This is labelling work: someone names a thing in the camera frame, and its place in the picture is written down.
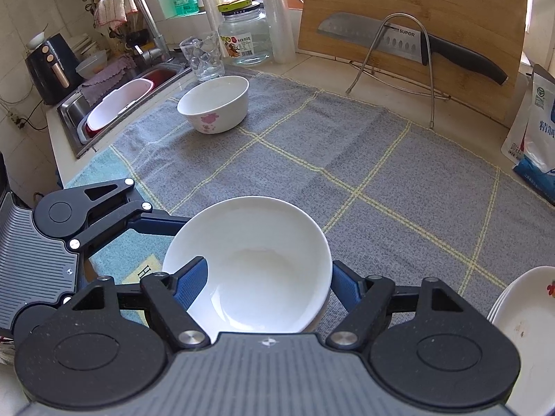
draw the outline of jar lid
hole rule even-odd
[[[226,12],[222,12],[221,14],[223,16],[238,15],[238,14],[244,14],[246,12],[256,11],[257,9],[260,9],[260,3],[258,1],[255,1],[253,2],[253,4],[251,4],[250,6],[247,6],[246,8],[235,9],[233,11],[226,11]]]
[[[219,4],[217,9],[223,14],[224,12],[246,8],[246,6],[250,6],[251,4],[253,4],[253,0],[228,0]]]

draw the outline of kitchen sink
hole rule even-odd
[[[71,149],[75,153],[76,158],[83,156],[91,147],[96,145],[107,133],[109,133],[111,129],[113,129],[122,120],[125,120],[138,107],[146,101],[152,99],[168,86],[180,80],[190,71],[191,69],[184,63],[162,62],[142,73],[132,73],[130,77],[132,79],[146,78],[151,80],[154,83],[153,89],[143,98],[138,99],[134,105],[127,108],[112,123],[93,137],[90,137],[86,133],[84,124],[86,123],[87,116],[91,113],[94,106],[91,107],[88,104],[87,100],[80,91],[70,95],[70,97],[68,97],[66,101],[58,107],[58,113],[62,119],[62,125],[64,126]],[[122,81],[119,85],[123,86],[126,82],[128,82],[128,80]]]

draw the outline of drinking glass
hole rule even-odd
[[[225,73],[217,32],[186,38],[179,47],[199,81],[208,81]]]

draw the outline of purple cloth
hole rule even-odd
[[[135,61],[123,56],[81,85],[81,93],[91,106],[112,90],[123,79],[126,69],[134,69]]]

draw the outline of cutting board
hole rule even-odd
[[[527,0],[305,0],[299,48],[363,62],[367,49],[316,32],[335,12],[382,20],[394,12],[415,16],[430,34],[490,58],[509,76],[503,86],[466,71],[434,54],[435,87],[486,115],[502,121],[509,108],[524,43]],[[392,23],[417,29],[409,19]],[[429,85],[427,67],[387,53],[373,53],[371,65]]]

